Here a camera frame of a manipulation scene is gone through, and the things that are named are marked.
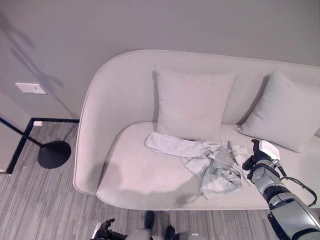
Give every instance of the floor lamp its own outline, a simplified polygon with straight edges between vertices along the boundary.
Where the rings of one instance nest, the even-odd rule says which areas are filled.
[[[42,144],[26,135],[23,131],[19,130],[1,117],[0,122],[40,147],[38,162],[41,167],[45,169],[55,169],[63,165],[69,159],[71,155],[71,147],[65,141],[51,141]]]

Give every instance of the sofa backrest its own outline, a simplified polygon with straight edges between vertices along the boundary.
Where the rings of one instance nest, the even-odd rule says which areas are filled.
[[[157,66],[190,73],[234,72],[236,78],[222,118],[223,124],[241,124],[247,118],[274,70],[282,71],[294,82],[320,88],[318,66],[170,50],[128,52],[109,61],[98,74],[101,80],[101,74],[107,73],[105,81],[123,95],[120,105],[129,104],[143,115],[149,114],[143,117],[144,121],[156,121]]]

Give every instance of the black wire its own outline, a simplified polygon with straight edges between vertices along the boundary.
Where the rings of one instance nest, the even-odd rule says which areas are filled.
[[[300,185],[303,189],[306,189],[309,193],[311,193],[313,195],[314,201],[310,205],[308,205],[308,207],[311,207],[316,204],[317,199],[318,199],[317,194],[310,187],[304,185],[301,181],[299,181],[298,179],[296,179],[294,177],[284,176],[284,177],[280,178],[280,181],[282,181],[283,179],[290,180],[290,181],[294,182],[295,184]]]

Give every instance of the light switch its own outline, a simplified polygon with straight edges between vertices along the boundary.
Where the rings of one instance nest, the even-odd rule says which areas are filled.
[[[25,94],[47,94],[38,83],[16,82],[15,85]]]

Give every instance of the sofa cushion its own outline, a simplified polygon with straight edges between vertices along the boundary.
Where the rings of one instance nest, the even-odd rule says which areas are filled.
[[[235,75],[187,73],[162,67],[156,73],[156,131],[187,140],[217,140]]]
[[[97,196],[116,207],[140,210],[244,210],[267,209],[255,187],[244,188],[222,198],[205,199],[201,181],[189,172],[179,157],[160,154],[145,147],[155,122],[142,122],[125,128],[114,141],[107,157],[107,168]],[[220,139],[247,146],[252,153],[251,137],[236,131],[237,125],[222,124]],[[313,136],[303,154],[277,146],[288,176],[301,180],[320,193],[320,138]],[[288,182],[288,187],[307,204],[312,196]]]
[[[239,133],[302,153],[320,127],[320,90],[291,81],[276,70]]]

